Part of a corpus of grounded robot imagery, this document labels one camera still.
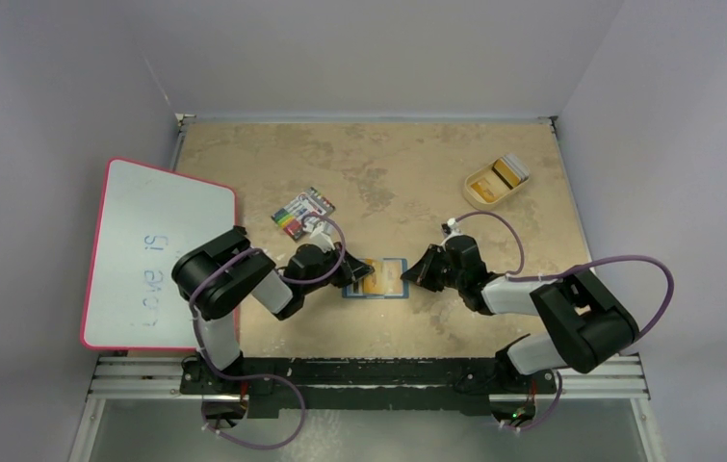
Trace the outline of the beige oval card tray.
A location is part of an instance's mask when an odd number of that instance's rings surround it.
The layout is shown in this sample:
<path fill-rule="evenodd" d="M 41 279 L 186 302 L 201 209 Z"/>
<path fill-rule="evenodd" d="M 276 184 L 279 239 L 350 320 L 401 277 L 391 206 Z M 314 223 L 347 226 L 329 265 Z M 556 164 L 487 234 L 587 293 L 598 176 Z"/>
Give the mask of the beige oval card tray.
<path fill-rule="evenodd" d="M 462 196 L 476 210 L 493 210 L 500 202 L 521 190 L 530 179 L 518 188 L 510 190 L 491 170 L 494 162 L 471 173 L 463 182 Z"/>

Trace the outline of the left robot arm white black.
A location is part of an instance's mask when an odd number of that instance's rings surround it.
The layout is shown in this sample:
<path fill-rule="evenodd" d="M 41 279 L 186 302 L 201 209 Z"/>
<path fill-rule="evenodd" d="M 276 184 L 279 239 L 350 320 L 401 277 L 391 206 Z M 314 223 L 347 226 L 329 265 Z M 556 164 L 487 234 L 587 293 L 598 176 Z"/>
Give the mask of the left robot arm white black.
<path fill-rule="evenodd" d="M 284 321 L 317 290 L 343 289 L 374 272 L 326 231 L 314 232 L 281 268 L 251 245 L 244 227 L 235 226 L 182 256 L 171 278 L 193 315 L 197 351 L 207 364 L 204 380 L 217 393 L 228 394 L 245 373 L 234 311 L 246 298 L 255 298 Z"/>

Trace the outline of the gold credit card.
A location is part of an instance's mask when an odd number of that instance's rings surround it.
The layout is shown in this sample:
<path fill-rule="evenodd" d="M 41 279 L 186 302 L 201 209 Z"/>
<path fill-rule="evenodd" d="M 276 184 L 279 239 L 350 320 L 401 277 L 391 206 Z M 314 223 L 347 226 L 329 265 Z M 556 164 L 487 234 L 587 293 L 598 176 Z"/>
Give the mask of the gold credit card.
<path fill-rule="evenodd" d="M 402 295 L 402 261 L 400 259 L 382 260 L 376 277 L 377 290 L 382 295 Z"/>
<path fill-rule="evenodd" d="M 365 259 L 364 262 L 372 268 L 372 271 L 353 285 L 353 292 L 361 296 L 381 295 L 379 273 L 382 262 L 378 259 Z"/>

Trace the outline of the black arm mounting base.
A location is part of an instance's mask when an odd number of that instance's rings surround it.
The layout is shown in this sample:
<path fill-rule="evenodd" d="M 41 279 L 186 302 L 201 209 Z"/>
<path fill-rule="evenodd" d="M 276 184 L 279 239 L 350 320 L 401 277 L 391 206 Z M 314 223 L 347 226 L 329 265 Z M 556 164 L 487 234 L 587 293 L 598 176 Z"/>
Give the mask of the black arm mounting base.
<path fill-rule="evenodd" d="M 497 374 L 493 357 L 243 358 L 240 376 L 213 373 L 200 357 L 182 361 L 179 391 L 238 398 L 252 418 L 282 410 L 456 411 L 464 416 L 527 420 L 534 399 L 554 393 L 553 372 L 515 380 Z"/>

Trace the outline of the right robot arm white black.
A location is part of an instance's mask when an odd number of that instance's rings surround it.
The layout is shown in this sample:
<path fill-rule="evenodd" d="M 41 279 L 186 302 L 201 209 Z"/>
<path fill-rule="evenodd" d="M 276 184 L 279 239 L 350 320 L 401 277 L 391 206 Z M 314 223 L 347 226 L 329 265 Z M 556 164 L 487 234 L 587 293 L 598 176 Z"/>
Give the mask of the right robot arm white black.
<path fill-rule="evenodd" d="M 635 318 L 591 270 L 550 281 L 516 280 L 489 270 L 476 241 L 466 235 L 430 245 L 401 279 L 433 292 L 454 289 L 481 315 L 540 318 L 544 332 L 523 336 L 496 354 L 495 377 L 510 392 L 521 390 L 537 372 L 591 372 L 639 334 Z"/>

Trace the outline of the blue card holder wallet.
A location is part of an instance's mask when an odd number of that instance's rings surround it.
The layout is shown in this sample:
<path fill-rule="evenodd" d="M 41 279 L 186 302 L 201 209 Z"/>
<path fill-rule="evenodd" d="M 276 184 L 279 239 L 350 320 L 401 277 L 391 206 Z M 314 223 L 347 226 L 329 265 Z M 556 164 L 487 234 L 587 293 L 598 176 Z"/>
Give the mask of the blue card holder wallet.
<path fill-rule="evenodd" d="M 374 272 L 342 290 L 348 299 L 405 299 L 409 297 L 408 282 L 402 274 L 408 270 L 404 258 L 365 259 Z"/>

